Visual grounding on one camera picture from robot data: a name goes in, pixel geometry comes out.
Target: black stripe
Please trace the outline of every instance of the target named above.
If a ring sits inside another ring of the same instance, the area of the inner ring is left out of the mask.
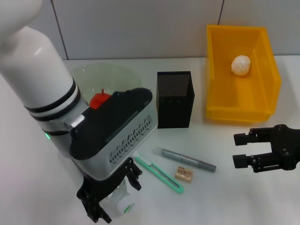
[[[70,90],[63,96],[61,97],[60,99],[58,99],[57,101],[49,104],[49,105],[46,105],[46,106],[43,106],[43,107],[40,107],[40,108],[28,108],[25,106],[25,108],[29,111],[29,112],[32,112],[32,113],[43,113],[43,112],[47,112],[49,110],[52,110],[58,106],[60,106],[61,104],[63,104],[65,101],[68,100],[69,97],[71,97],[71,95],[73,95],[74,91],[76,89],[76,83],[75,81],[73,80],[73,84],[70,88]]]
[[[67,114],[69,111],[71,111],[77,105],[79,100],[80,100],[80,90],[78,89],[78,93],[77,93],[75,99],[73,100],[73,102],[71,104],[69,104],[66,108],[64,108],[63,110],[61,110],[55,114],[52,114],[50,116],[42,116],[42,117],[37,117],[37,116],[33,116],[33,115],[31,115],[31,116],[37,121],[44,121],[44,122],[51,121],[51,120],[57,119],[59,117],[62,117],[65,114]]]
[[[44,129],[42,129],[42,130],[50,136],[61,136],[61,135],[66,135],[66,134],[70,133],[69,131],[66,131],[66,130],[59,130],[59,131],[46,131]]]

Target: green box cutter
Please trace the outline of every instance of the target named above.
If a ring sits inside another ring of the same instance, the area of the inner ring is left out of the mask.
[[[133,153],[135,160],[145,167],[148,171],[158,177],[162,182],[176,191],[178,194],[182,194],[184,191],[183,186],[178,183],[175,179],[171,178],[167,173],[161,170],[157,165],[148,160],[142,153],[135,151]]]

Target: green led light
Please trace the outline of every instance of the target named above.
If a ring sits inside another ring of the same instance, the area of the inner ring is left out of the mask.
[[[45,133],[45,135],[46,135],[46,137],[50,140],[50,137],[49,137],[49,135],[47,134],[47,133]]]

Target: eraser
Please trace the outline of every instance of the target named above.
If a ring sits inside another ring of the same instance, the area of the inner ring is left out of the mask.
[[[175,178],[190,183],[190,182],[192,182],[193,171],[183,168],[181,166],[178,166],[177,172],[175,174]]]

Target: red object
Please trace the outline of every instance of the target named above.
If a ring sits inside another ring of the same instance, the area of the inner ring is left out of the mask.
[[[97,93],[92,97],[90,100],[90,107],[93,109],[97,109],[101,106],[108,98],[110,97],[109,94],[104,93],[104,89],[102,89],[101,93]]]

